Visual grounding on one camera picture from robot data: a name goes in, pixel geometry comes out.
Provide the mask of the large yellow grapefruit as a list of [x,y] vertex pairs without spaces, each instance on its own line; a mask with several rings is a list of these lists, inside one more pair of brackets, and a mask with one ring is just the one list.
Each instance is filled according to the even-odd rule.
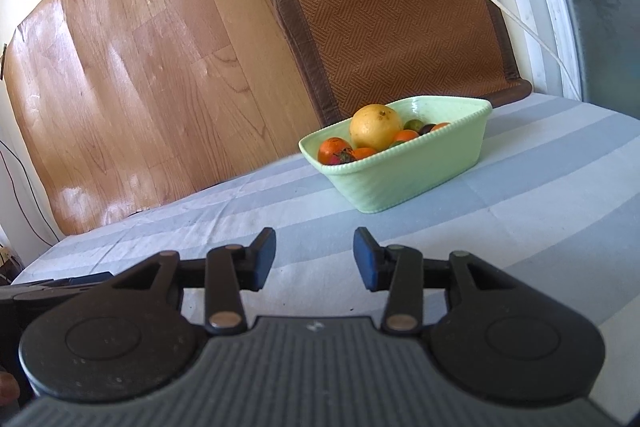
[[349,135],[356,147],[371,147],[381,152],[393,143],[394,136],[402,129],[404,123],[392,108],[383,104],[369,104],[352,116]]

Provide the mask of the brown woven bamboo mat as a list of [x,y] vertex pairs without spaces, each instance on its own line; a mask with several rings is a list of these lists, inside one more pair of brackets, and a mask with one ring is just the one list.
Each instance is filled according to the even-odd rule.
[[416,95],[533,91],[489,0],[273,0],[314,111],[329,126],[362,106]]

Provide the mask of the small orange front tangerine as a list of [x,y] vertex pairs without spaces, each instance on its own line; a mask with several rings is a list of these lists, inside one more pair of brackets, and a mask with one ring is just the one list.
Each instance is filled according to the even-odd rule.
[[352,156],[354,156],[356,160],[371,157],[376,153],[378,153],[378,151],[373,147],[358,147],[352,150]]

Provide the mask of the red strawberry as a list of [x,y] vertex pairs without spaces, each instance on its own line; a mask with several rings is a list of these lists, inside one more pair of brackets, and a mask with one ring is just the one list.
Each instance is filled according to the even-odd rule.
[[329,166],[338,166],[349,164],[350,162],[356,161],[356,157],[354,156],[354,151],[350,148],[343,148],[339,152],[334,152],[330,155],[328,159]]

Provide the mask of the light green ceramic fruit bowl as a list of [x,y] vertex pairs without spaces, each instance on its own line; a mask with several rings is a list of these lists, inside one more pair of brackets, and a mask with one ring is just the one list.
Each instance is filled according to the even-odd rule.
[[344,165],[317,160],[321,143],[349,138],[350,120],[312,132],[298,148],[309,164],[326,176],[338,193],[363,213],[376,213],[412,199],[459,176],[480,158],[491,104],[482,98],[420,95],[388,104],[404,121],[445,125],[406,144]]

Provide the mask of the orange tangerine at far end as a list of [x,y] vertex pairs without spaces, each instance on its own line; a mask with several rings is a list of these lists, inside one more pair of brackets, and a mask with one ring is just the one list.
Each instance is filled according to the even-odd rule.
[[441,122],[440,124],[434,124],[433,127],[431,127],[431,132],[434,132],[436,130],[442,129],[447,127],[449,124],[449,122]]

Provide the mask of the wood pattern vinyl sheet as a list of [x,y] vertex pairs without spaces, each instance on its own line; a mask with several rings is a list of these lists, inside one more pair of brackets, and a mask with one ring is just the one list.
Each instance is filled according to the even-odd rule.
[[8,51],[67,235],[265,166],[319,126],[271,0],[42,0]]

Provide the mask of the green lime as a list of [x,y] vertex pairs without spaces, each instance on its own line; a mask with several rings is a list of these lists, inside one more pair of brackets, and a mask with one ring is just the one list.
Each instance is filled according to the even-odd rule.
[[420,119],[410,119],[405,123],[405,130],[412,130],[415,132],[420,132],[420,130],[424,127],[424,122]]

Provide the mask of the striped grey blue tablecloth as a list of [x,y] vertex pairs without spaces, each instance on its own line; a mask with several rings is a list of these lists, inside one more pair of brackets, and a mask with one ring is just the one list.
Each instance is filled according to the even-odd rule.
[[445,259],[469,251],[596,324],[606,346],[593,400],[619,421],[639,408],[639,124],[543,94],[499,107],[477,165],[394,208],[365,215],[294,155],[91,232],[66,237],[20,281],[119,273],[164,249],[184,259],[277,233],[265,288],[246,313],[379,319],[352,236]]

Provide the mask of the dark purple plum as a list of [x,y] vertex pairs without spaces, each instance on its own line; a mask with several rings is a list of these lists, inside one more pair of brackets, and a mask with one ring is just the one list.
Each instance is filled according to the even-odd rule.
[[424,126],[419,130],[420,135],[424,135],[430,133],[435,127],[435,124],[424,124]]

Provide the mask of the orange tangerine at left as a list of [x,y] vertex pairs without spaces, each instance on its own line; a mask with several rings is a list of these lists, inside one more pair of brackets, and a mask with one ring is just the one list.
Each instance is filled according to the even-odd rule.
[[326,139],[319,146],[317,159],[321,165],[329,166],[328,159],[330,155],[343,150],[343,148],[350,148],[352,150],[350,144],[344,139],[337,138],[336,136]]

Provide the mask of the orange tangerine behind grapefruit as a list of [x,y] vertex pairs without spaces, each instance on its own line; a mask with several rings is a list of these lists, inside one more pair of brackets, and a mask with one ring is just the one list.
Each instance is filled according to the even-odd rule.
[[413,139],[419,138],[420,134],[412,129],[404,129],[397,132],[392,141],[392,145],[395,146],[397,143],[406,143]]

